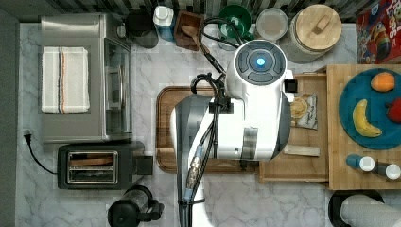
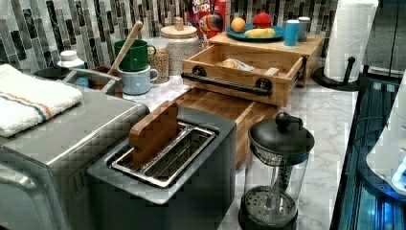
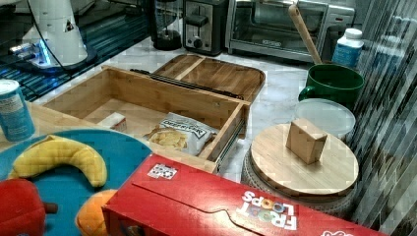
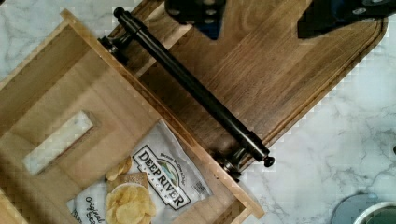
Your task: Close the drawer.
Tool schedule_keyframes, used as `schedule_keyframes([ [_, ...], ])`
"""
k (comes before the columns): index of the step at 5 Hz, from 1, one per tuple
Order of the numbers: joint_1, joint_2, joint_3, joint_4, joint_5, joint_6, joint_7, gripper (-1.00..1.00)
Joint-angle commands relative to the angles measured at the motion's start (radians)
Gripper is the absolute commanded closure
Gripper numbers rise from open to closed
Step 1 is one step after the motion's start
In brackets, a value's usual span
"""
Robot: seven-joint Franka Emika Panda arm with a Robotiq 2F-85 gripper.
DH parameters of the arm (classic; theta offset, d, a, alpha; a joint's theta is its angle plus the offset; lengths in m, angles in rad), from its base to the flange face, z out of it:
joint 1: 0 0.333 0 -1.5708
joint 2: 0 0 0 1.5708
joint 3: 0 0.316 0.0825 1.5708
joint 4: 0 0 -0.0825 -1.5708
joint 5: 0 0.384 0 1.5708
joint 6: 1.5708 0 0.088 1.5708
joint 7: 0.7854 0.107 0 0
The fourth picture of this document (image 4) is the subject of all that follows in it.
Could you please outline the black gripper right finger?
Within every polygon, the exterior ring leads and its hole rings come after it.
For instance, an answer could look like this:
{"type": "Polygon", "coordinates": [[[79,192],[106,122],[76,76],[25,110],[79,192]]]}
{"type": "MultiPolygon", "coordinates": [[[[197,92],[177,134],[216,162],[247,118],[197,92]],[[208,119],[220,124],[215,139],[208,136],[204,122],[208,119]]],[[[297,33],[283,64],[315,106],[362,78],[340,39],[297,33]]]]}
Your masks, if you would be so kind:
{"type": "Polygon", "coordinates": [[[297,36],[314,38],[355,22],[381,20],[395,11],[396,0],[312,0],[297,22],[297,36]]]}

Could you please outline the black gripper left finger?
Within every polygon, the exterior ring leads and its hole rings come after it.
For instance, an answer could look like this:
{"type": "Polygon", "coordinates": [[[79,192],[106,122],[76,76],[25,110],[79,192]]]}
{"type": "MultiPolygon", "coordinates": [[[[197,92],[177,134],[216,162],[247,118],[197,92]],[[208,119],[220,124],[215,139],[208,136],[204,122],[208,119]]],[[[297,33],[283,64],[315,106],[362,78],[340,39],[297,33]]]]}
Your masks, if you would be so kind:
{"type": "Polygon", "coordinates": [[[211,40],[222,27],[226,0],[165,0],[166,13],[179,24],[190,24],[211,40]]]}

